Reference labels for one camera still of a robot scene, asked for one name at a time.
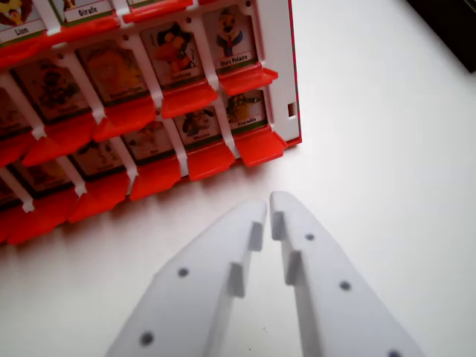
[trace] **cartoon character picture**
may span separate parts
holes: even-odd
[[[45,23],[33,5],[33,0],[0,1],[0,43],[1,46],[40,35],[46,29]]]
[[[16,161],[7,168],[34,198],[40,197],[44,190],[61,190],[71,185],[71,180],[56,160],[32,167],[25,167],[21,161]]]
[[[55,161],[48,161],[44,164],[27,167],[26,168],[31,178],[33,179],[33,185],[39,186],[41,184],[47,184],[49,182],[62,179],[65,172],[61,166]]]
[[[238,94],[228,98],[228,105],[226,107],[228,122],[236,123],[237,121],[248,119],[250,117],[248,105],[260,101],[261,99],[259,97],[247,98],[244,94]]]
[[[233,47],[243,41],[243,32],[237,28],[237,16],[227,7],[219,17],[222,33],[216,35],[216,44],[223,48],[223,56],[232,57]]]
[[[131,139],[128,141],[128,144],[131,147],[142,147],[144,145],[157,145],[155,133],[164,128],[163,123],[160,121],[153,121],[148,123],[144,128],[138,130],[140,135],[139,139]]]
[[[89,141],[68,157],[86,181],[124,169],[120,156],[110,141]]]
[[[257,89],[227,97],[226,114],[232,134],[239,134],[268,123],[263,92]]]
[[[46,124],[91,111],[71,72],[49,59],[30,62],[10,72]]]
[[[203,24],[217,74],[257,62],[251,17],[238,5],[205,13]]]
[[[30,125],[20,113],[7,91],[0,89],[0,140],[30,131]]]
[[[18,197],[0,178],[0,210],[7,208],[7,205],[13,203],[14,201],[19,203]]]
[[[118,160],[118,157],[116,156],[116,153],[112,149],[109,142],[106,142],[103,145],[103,148],[96,141],[89,141],[86,145],[78,149],[77,154],[81,156],[87,154],[89,151],[92,151],[100,158],[102,164],[107,164],[110,161]]]
[[[62,0],[62,2],[64,3],[63,11],[73,10],[76,7],[75,0]]]
[[[173,118],[186,150],[222,140],[222,132],[212,106]]]
[[[61,25],[68,27],[112,13],[109,0],[48,0]]]
[[[108,40],[81,48],[77,53],[106,105],[148,93],[131,50]]]
[[[193,34],[178,23],[144,30],[141,38],[163,90],[205,78]]]
[[[3,198],[5,196],[10,195],[12,190],[5,184],[5,182],[0,178],[0,197]]]
[[[141,130],[124,134],[123,142],[136,164],[147,164],[175,153],[167,130],[160,121],[153,121]]]
[[[33,0],[1,0],[0,23],[19,26],[27,21],[33,9]]]
[[[196,67],[186,52],[192,38],[191,33],[182,31],[179,24],[175,23],[170,29],[157,34],[158,48],[154,57],[167,62],[172,74]]]
[[[198,135],[200,130],[206,130],[210,128],[210,118],[213,118],[214,116],[215,114],[207,109],[187,113],[185,115],[186,119],[182,124],[181,130],[189,137]]]
[[[42,106],[55,109],[65,106],[69,100],[80,92],[80,87],[75,82],[69,82],[62,76],[62,69],[53,63],[41,65],[41,81],[33,81],[41,87],[42,93],[39,102]]]

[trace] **screw hole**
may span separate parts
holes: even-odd
[[[144,332],[141,336],[142,347],[149,346],[154,341],[154,335],[151,332]]]
[[[339,286],[341,287],[342,290],[346,292],[348,292],[350,288],[352,287],[348,281],[341,282]]]
[[[186,277],[188,275],[188,269],[187,268],[181,268],[178,270],[178,275],[179,277]]]

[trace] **white plastic frame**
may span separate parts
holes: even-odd
[[[59,32],[61,29],[60,23],[49,3],[43,0],[34,0],[33,2],[45,22],[48,34],[51,35]],[[104,116],[104,108],[84,72],[83,67],[79,63],[74,50],[106,39],[114,39],[120,46],[132,50],[138,61],[138,65],[144,74],[144,79],[146,80],[150,95],[157,110],[160,111],[163,94],[155,72],[153,71],[152,64],[146,53],[144,44],[140,38],[140,32],[147,28],[157,27],[171,22],[178,22],[182,28],[186,31],[190,31],[194,35],[205,76],[210,85],[219,94],[218,99],[215,100],[212,105],[216,111],[223,139],[230,150],[234,153],[235,157],[239,158],[239,153],[235,146],[234,137],[231,134],[228,118],[226,116],[225,103],[223,100],[224,92],[219,85],[212,56],[209,51],[205,28],[202,22],[203,13],[238,4],[240,10],[245,15],[251,17],[258,60],[263,67],[270,68],[279,74],[278,79],[270,86],[259,88],[259,90],[263,91],[265,96],[268,121],[272,129],[285,141],[299,138],[300,127],[298,117],[296,114],[290,117],[288,112],[288,105],[297,108],[297,93],[291,22],[289,17],[289,2],[287,0],[251,0],[250,7],[246,6],[245,0],[218,0],[206,5],[199,5],[198,0],[194,0],[193,5],[187,7],[184,11],[130,24],[126,24],[122,20],[122,15],[130,12],[127,1],[111,0],[111,3],[121,21],[119,29],[99,33],[94,36],[94,40],[88,38],[72,43],[56,45],[54,46],[54,49],[47,54],[47,57],[51,58],[57,65],[66,67],[71,71],[93,110],[94,119],[98,123]],[[186,21],[188,18],[192,20],[191,23]],[[57,54],[62,54],[62,58],[59,59]],[[44,57],[45,54],[38,54],[35,57],[29,58],[28,62]],[[45,134],[42,129],[43,124],[33,108],[31,108],[26,97],[22,94],[22,91],[16,87],[14,80],[12,78],[8,79],[10,76],[7,72],[8,69],[9,68],[4,68],[2,73],[0,73],[0,86],[4,86],[5,81],[8,82],[8,86],[5,86],[5,88],[17,105],[19,104],[19,107],[22,108],[22,112],[25,112],[25,117],[28,118],[28,121],[32,124],[35,137],[39,138],[44,136]],[[188,175],[187,153],[180,140],[175,125],[173,125],[171,120],[164,120],[160,116],[158,116],[157,120],[164,122],[165,128],[170,136],[173,148],[176,151],[177,158],[180,162],[182,176]],[[117,140],[112,139],[112,143],[127,168],[132,184],[134,177],[137,175],[137,167],[119,138],[117,138]]]

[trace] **red plastic flap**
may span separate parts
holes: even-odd
[[[0,167],[17,161],[30,149],[36,140],[30,132],[0,142]]]
[[[173,118],[209,106],[218,94],[207,80],[172,91],[164,91],[162,117]]]
[[[6,240],[19,225],[23,224],[22,220],[25,216],[26,213],[21,205],[0,212],[0,242]]]
[[[187,152],[188,175],[191,181],[222,173],[235,162],[235,156],[224,141]]]
[[[0,48],[0,68],[15,65],[48,47],[48,35],[42,33],[31,39],[26,39]]]
[[[91,114],[47,126],[47,136],[33,145],[22,163],[29,167],[72,154],[91,141],[95,129],[96,122]]]
[[[168,13],[174,13],[193,4],[193,0],[163,0],[139,8],[132,8],[130,13],[122,16],[125,23],[153,19]]]
[[[277,72],[263,68],[261,63],[249,65],[227,74],[220,74],[220,84],[228,95],[242,94],[252,89],[269,86],[277,79]]]
[[[87,21],[80,25],[71,26],[70,28],[63,26],[61,27],[61,32],[49,36],[48,44],[49,46],[53,46],[61,42],[73,42],[119,27],[120,20],[115,14]]]
[[[172,188],[181,179],[180,163],[176,156],[166,158],[138,168],[129,195],[132,201]]]
[[[269,125],[235,136],[235,144],[248,167],[280,158],[287,148],[286,142]]]
[[[20,244],[42,234],[51,232],[66,220],[68,212],[77,200],[74,189],[55,193],[33,201],[35,210],[25,214],[22,224],[8,237],[10,244]]]
[[[152,98],[146,97],[105,109],[106,117],[97,126],[94,133],[96,141],[104,141],[126,132],[142,129],[155,120],[155,104]]]
[[[84,193],[71,209],[68,221],[75,223],[95,214],[106,212],[126,198],[129,187],[127,173],[118,173],[86,184]]]

